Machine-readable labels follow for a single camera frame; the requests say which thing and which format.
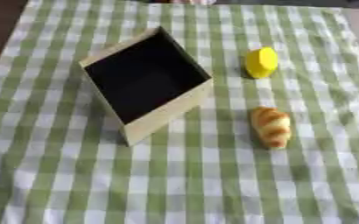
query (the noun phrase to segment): cardboard box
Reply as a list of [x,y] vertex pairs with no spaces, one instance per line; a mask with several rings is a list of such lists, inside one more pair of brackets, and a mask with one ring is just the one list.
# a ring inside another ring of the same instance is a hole
[[162,27],[103,50],[80,65],[129,145],[197,106],[213,83]]

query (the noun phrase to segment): croissant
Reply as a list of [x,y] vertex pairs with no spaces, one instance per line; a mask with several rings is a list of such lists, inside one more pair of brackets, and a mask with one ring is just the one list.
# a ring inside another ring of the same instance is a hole
[[288,114],[279,112],[276,108],[257,107],[252,110],[250,120],[265,146],[285,148],[292,135]]

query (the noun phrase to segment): bread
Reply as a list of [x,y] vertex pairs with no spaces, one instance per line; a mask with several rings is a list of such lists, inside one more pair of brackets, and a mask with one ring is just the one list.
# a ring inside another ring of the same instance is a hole
[[257,107],[251,111],[250,119],[265,146],[272,149],[286,147],[292,135],[288,114],[276,108]]

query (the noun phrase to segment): green checkered tablecloth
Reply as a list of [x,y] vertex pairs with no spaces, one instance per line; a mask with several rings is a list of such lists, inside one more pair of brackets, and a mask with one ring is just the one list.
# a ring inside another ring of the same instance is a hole
[[[128,148],[77,61],[163,25],[213,93]],[[272,77],[242,56],[273,46]],[[248,112],[290,113],[265,150]],[[0,223],[359,223],[359,47],[339,9],[30,0],[0,58]]]

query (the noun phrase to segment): gingham fabric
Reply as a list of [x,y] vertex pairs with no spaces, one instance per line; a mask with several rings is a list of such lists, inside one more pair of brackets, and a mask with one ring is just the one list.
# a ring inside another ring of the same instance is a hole
[[[163,25],[213,93],[133,147],[77,61]],[[243,55],[278,52],[270,78]],[[292,118],[269,151],[248,112]],[[359,47],[339,9],[31,0],[0,58],[0,223],[359,223]]]

